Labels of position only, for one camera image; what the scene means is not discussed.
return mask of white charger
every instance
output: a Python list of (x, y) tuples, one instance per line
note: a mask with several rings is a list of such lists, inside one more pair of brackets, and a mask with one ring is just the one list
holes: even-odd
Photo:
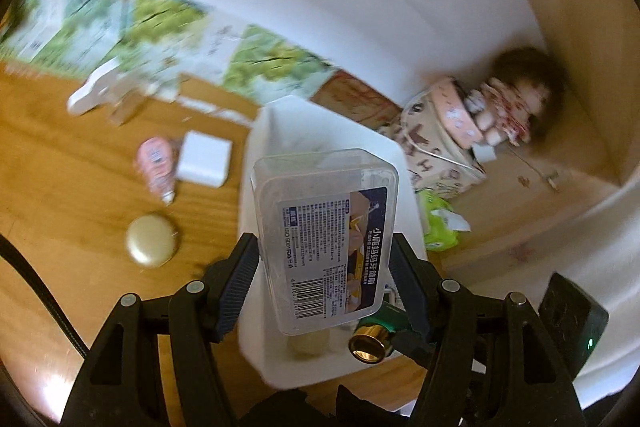
[(182, 142), (175, 177), (183, 182), (220, 187), (229, 172), (229, 140), (189, 131)]

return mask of gold cap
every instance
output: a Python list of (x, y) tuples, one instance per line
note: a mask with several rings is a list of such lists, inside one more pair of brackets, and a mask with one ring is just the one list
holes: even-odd
[(391, 333), (379, 324), (361, 326), (349, 339), (349, 351), (360, 362), (382, 362), (392, 350)]
[(156, 268), (174, 256), (177, 239), (178, 232), (169, 219), (160, 214), (146, 214), (129, 225), (127, 250), (136, 263)]

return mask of metal screw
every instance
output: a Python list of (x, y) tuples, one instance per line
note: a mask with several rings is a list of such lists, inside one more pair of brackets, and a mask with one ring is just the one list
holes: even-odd
[(202, 290), (204, 290), (204, 282), (202, 281), (191, 281), (187, 285), (187, 291), (189, 293), (200, 293)]
[(137, 300), (138, 298), (133, 295), (133, 293), (127, 293), (120, 298), (120, 304), (122, 304), (124, 307), (129, 307), (133, 306)]
[(527, 302), (527, 298), (520, 292), (511, 292), (509, 294), (509, 298), (511, 302), (517, 304), (518, 306), (522, 306), (525, 302)]
[(455, 293), (460, 289), (460, 283), (458, 281), (454, 281), (453, 279), (445, 279), (442, 281), (442, 289)]

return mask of doll hair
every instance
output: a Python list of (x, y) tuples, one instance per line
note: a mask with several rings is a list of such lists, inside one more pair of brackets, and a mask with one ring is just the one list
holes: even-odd
[(562, 108), (566, 82), (562, 66), (545, 53), (528, 46), (500, 54), (494, 60), (491, 75), (510, 86), (514, 86), (518, 79), (526, 78), (534, 87), (546, 87), (550, 94), (542, 111), (529, 120), (532, 139), (544, 139)]

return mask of transparent plastic lid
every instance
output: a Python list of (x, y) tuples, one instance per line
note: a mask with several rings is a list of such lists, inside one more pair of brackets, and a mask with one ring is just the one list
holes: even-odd
[(251, 181), (280, 331), (308, 333), (377, 311), (396, 215), (395, 167), (361, 149), (268, 156)]

